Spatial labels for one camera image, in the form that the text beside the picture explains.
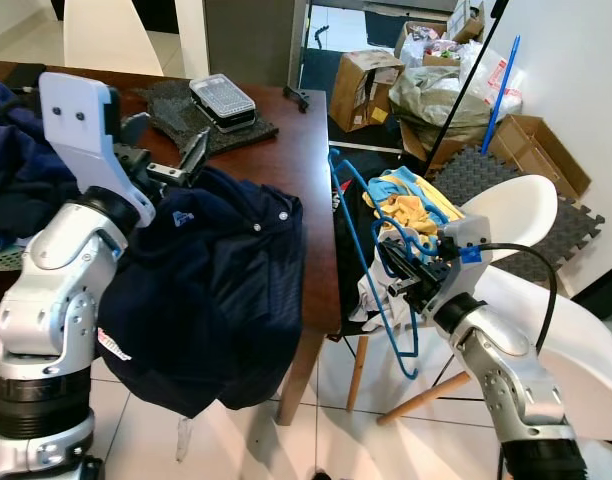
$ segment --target gray foam mat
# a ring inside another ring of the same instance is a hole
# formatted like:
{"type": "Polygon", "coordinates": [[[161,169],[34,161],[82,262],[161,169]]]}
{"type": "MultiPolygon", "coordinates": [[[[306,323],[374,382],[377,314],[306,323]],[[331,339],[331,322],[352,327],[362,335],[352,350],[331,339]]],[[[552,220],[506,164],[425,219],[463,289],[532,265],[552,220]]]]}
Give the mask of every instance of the gray foam mat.
{"type": "Polygon", "coordinates": [[[211,155],[272,138],[279,129],[259,115],[255,124],[230,133],[221,133],[193,103],[188,80],[167,80],[148,89],[135,89],[148,101],[151,125],[164,132],[183,150],[188,141],[206,127],[211,128],[208,152],[211,155]]]}
{"type": "MultiPolygon", "coordinates": [[[[482,155],[466,147],[436,174],[432,183],[455,205],[463,205],[484,190],[520,175],[516,168],[503,164],[493,155],[482,155]]],[[[605,222],[601,215],[590,216],[590,209],[584,205],[577,206],[573,200],[563,197],[558,200],[555,223],[548,235],[533,246],[556,270],[595,238],[600,233],[599,225],[605,222]]],[[[494,265],[530,282],[548,279],[541,262],[524,252],[498,260],[494,265]]]]}

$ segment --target clothing pile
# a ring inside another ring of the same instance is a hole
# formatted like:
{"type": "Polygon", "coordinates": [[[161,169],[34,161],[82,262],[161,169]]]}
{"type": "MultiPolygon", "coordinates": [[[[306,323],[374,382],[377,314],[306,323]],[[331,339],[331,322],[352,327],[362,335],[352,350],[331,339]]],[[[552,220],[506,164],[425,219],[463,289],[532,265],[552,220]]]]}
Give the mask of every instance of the clothing pile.
{"type": "MultiPolygon", "coordinates": [[[[0,107],[14,95],[0,84],[0,107]]],[[[0,250],[79,195],[24,108],[0,116],[0,250]]],[[[136,230],[106,289],[97,350],[139,398],[192,418],[279,387],[301,334],[305,245],[298,198],[206,167],[136,230]]]]}
{"type": "MultiPolygon", "coordinates": [[[[368,192],[364,192],[359,182],[353,180],[343,195],[349,207],[351,222],[358,234],[362,254],[367,265],[370,265],[369,273],[375,283],[386,319],[391,326],[395,326],[410,322],[411,311],[403,298],[393,297],[388,293],[388,286],[394,280],[386,274],[373,243],[371,225],[376,217],[379,218],[379,213],[371,197],[378,203],[384,215],[396,220],[407,235],[418,238],[419,243],[426,247],[436,244],[438,225],[458,220],[463,218],[463,215],[441,192],[406,167],[386,170],[376,178],[371,178],[372,176],[372,172],[363,175],[364,180],[368,181],[368,192]]],[[[369,332],[382,326],[377,301],[357,258],[350,229],[341,208],[335,211],[334,217],[340,298],[345,320],[342,334],[369,332]]],[[[401,240],[399,232],[388,223],[382,226],[378,240],[386,238],[401,240]]],[[[413,249],[413,253],[424,262],[432,261],[432,258],[421,254],[417,249],[413,249]]]]}

